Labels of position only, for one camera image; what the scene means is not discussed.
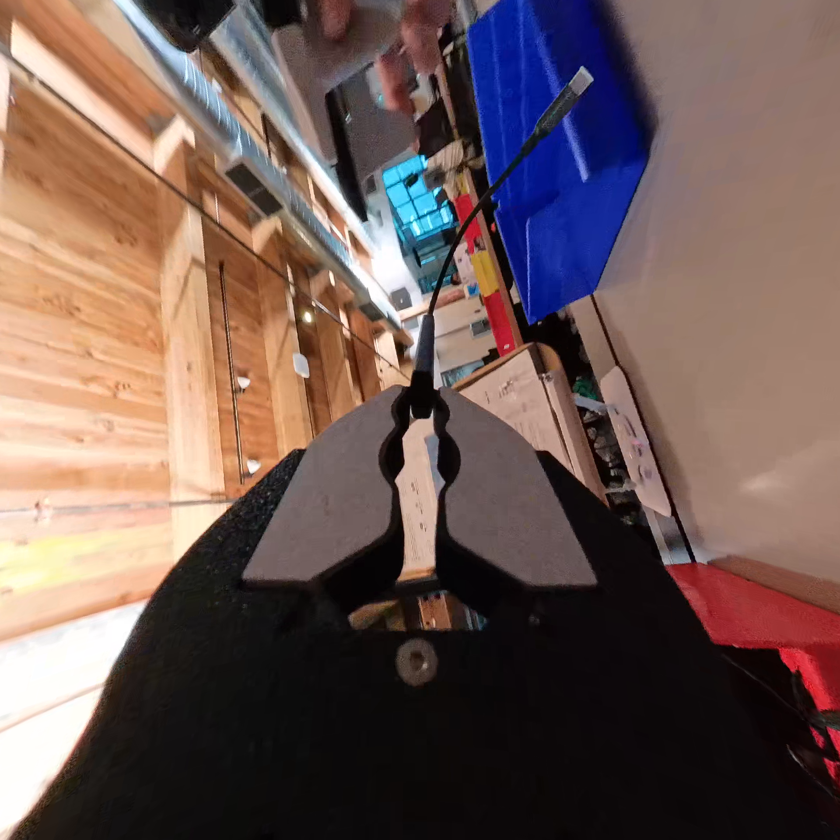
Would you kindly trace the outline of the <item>grey USB hub with cable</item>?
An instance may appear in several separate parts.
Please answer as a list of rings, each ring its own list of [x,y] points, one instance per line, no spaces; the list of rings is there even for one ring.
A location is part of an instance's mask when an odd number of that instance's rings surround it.
[[[582,98],[593,82],[591,72],[581,66],[560,93],[545,109],[533,130],[500,176],[491,183],[478,202],[458,228],[455,239],[449,247],[444,265],[436,278],[428,309],[421,321],[418,349],[415,357],[415,371],[412,374],[408,395],[411,409],[418,408],[420,415],[411,414],[411,422],[402,439],[404,467],[397,478],[402,506],[405,537],[405,559],[402,577],[417,580],[431,575],[434,568],[435,533],[438,510],[438,494],[434,486],[436,461],[429,457],[426,438],[434,438],[434,404],[438,392],[434,389],[435,363],[435,321],[434,314],[448,268],[455,259],[457,248],[462,244],[467,229],[491,204],[493,196],[505,184],[539,144],[547,139],[561,121]]]

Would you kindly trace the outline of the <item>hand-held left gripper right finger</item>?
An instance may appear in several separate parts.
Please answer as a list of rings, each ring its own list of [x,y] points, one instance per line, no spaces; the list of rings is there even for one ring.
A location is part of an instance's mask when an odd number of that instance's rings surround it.
[[[436,574],[455,594],[592,590],[595,572],[538,452],[459,392],[436,393]]]

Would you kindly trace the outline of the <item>silver ventilation duct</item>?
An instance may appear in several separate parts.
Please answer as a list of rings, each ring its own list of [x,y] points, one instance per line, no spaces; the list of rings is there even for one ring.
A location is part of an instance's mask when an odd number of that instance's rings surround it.
[[[353,262],[348,248],[317,218],[191,58],[171,45],[134,2],[114,5],[161,73],[164,89],[222,160],[224,177],[262,217],[278,216],[290,236],[350,288],[369,320],[399,333],[401,320],[383,289]]]

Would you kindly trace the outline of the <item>white sheet with clear stand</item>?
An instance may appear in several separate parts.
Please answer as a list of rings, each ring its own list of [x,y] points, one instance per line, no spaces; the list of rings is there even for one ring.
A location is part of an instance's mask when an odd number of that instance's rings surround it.
[[[671,517],[669,495],[626,375],[616,365],[601,378],[599,385],[637,498],[643,507]]]

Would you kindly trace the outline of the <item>wooden board with paper sign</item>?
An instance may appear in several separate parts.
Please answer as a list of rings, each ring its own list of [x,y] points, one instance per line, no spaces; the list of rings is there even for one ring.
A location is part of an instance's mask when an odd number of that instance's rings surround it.
[[[604,504],[607,496],[559,355],[527,343],[465,379],[455,390],[550,452]]]

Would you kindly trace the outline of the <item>grey desk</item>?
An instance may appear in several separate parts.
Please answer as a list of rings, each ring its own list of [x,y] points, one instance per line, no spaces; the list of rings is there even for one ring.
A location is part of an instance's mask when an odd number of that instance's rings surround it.
[[[838,581],[838,2],[607,2],[653,129],[594,295],[699,560]]]

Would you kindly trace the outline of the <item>red box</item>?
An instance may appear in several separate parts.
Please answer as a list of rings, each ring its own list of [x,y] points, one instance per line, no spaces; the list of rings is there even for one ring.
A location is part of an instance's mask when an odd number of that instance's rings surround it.
[[[484,296],[484,304],[499,356],[512,354],[523,345],[523,340],[508,293],[499,288]]]

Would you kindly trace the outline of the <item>red plastic bin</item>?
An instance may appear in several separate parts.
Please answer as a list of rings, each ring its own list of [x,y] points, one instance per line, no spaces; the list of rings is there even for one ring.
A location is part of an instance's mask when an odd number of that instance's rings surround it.
[[[714,643],[779,655],[793,681],[789,702],[806,719],[838,792],[838,614],[711,563],[667,570]]]

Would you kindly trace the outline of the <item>blue plastic bin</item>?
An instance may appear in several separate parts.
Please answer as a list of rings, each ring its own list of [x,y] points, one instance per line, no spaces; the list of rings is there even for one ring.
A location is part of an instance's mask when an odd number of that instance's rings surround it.
[[[501,1],[467,35],[494,182],[581,68],[593,82],[495,194],[525,318],[597,288],[648,162],[653,128],[607,2]]]

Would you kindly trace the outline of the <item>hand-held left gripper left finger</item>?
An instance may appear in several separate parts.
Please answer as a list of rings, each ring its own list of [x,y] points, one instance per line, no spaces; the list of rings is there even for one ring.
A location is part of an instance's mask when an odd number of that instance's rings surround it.
[[[383,594],[396,583],[410,414],[408,389],[395,385],[311,442],[243,572],[246,587]]]

